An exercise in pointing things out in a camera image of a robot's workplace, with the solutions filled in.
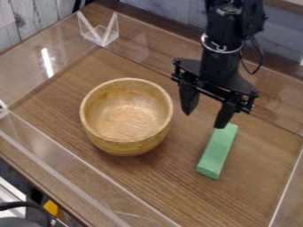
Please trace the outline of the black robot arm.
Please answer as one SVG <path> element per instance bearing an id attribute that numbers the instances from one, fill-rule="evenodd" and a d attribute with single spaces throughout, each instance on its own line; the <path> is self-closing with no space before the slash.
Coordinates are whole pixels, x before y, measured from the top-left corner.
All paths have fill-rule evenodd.
<path id="1" fill-rule="evenodd" d="M 249 113 L 259 90 L 240 75 L 245 66 L 245 42 L 257 44 L 267 15 L 263 0 L 204 0 L 207 26 L 199 60 L 176 58 L 172 80 L 177 82 L 181 109 L 189 114 L 201 95 L 221 103 L 213 126 L 225 127 L 236 113 Z"/>

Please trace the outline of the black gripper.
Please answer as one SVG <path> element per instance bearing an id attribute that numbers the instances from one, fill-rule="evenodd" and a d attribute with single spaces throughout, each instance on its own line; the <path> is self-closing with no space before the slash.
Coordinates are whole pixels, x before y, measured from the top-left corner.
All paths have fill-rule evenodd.
<path id="1" fill-rule="evenodd" d="M 235 113 L 251 113 L 259 97 L 256 87 L 240 75 L 240 54 L 203 51 L 200 60 L 175 58 L 172 80 L 179 85 L 183 112 L 189 115 L 204 94 L 223 103 L 213 127 L 223 129 Z"/>

